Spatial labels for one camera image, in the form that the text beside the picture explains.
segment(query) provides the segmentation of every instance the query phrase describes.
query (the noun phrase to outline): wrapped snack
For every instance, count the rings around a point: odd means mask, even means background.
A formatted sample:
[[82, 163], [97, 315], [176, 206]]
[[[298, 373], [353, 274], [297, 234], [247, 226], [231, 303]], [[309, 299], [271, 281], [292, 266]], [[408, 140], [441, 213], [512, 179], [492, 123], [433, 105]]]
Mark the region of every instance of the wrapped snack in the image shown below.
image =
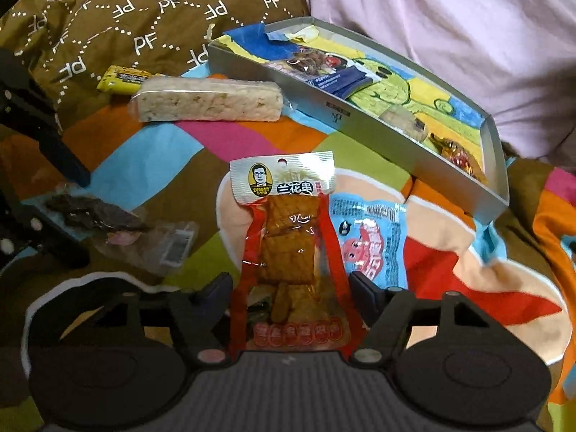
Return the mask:
[[254, 216], [230, 309], [232, 355], [246, 348], [349, 354], [364, 331], [329, 220], [332, 153], [239, 159], [230, 176], [234, 197]]
[[274, 60], [264, 65], [341, 99], [382, 80], [362, 63], [337, 53], [304, 46], [299, 46], [291, 59]]
[[152, 76], [163, 75], [153, 75], [141, 69], [113, 65], [106, 70], [96, 89], [102, 93], [134, 95], [138, 92], [142, 83]]
[[167, 276], [182, 266], [195, 239], [194, 222], [147, 225], [138, 212], [105, 203], [92, 196], [58, 193], [45, 202], [48, 212], [61, 214], [64, 224], [90, 231], [91, 242], [103, 255]]
[[154, 77], [133, 97], [140, 121], [276, 121], [284, 105], [276, 83], [235, 79]]
[[338, 234], [346, 272], [361, 271], [382, 289], [408, 288], [404, 267], [406, 207], [365, 202], [348, 193], [330, 195], [330, 219]]
[[477, 160], [460, 143], [450, 138], [439, 138], [433, 133], [430, 134], [430, 140], [439, 149], [440, 156], [478, 180], [481, 184], [488, 186], [488, 179]]
[[410, 138], [414, 138], [419, 143], [424, 141], [428, 136], [428, 130], [424, 122], [416, 118], [412, 112], [401, 105], [392, 105], [379, 118]]

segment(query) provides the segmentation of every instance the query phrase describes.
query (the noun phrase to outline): pink fabric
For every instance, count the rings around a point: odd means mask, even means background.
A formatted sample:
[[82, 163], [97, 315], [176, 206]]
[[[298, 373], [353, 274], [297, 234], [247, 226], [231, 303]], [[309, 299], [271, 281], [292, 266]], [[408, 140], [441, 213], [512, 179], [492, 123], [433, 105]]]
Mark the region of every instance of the pink fabric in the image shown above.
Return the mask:
[[284, 154], [260, 133], [234, 122], [178, 121], [175, 125], [224, 162]]
[[565, 170], [555, 168], [546, 180], [546, 190], [576, 206], [576, 177]]
[[561, 145], [576, 128], [576, 0], [308, 1], [314, 17], [372, 37], [473, 99], [521, 156], [576, 166], [576, 147]]

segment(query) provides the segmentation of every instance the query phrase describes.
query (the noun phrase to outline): yellow candy package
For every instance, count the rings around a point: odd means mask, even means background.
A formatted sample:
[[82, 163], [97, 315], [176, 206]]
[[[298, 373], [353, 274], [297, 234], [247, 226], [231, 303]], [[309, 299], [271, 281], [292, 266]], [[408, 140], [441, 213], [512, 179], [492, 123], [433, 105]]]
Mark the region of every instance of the yellow candy package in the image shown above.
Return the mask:
[[163, 75], [153, 75], [141, 69], [113, 65], [106, 70], [96, 89], [101, 93], [134, 95], [139, 91], [142, 83], [153, 76]]

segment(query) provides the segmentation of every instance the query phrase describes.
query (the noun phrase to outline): red packaging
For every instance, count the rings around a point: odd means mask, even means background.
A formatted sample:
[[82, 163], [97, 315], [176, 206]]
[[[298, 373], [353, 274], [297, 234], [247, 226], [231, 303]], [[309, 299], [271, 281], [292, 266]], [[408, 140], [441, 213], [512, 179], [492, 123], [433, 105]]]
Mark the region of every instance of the red packaging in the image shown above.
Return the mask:
[[239, 159], [230, 175], [234, 197], [253, 215], [230, 308], [232, 356], [257, 349], [348, 356], [365, 331], [328, 213], [332, 153]]

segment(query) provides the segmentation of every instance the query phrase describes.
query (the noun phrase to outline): blue snack package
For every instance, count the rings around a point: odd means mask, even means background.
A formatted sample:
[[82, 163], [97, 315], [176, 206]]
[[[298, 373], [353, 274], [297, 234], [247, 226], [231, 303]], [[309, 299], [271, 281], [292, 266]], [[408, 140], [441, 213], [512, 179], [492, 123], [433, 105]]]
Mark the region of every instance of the blue snack package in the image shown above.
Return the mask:
[[408, 288], [404, 267], [406, 207], [348, 193], [330, 195], [330, 219], [347, 274], [361, 271], [378, 287]]
[[342, 99], [350, 97], [356, 91], [372, 83], [372, 79], [355, 66], [344, 68], [335, 73], [319, 76], [308, 81], [309, 85], [319, 87], [327, 93]]

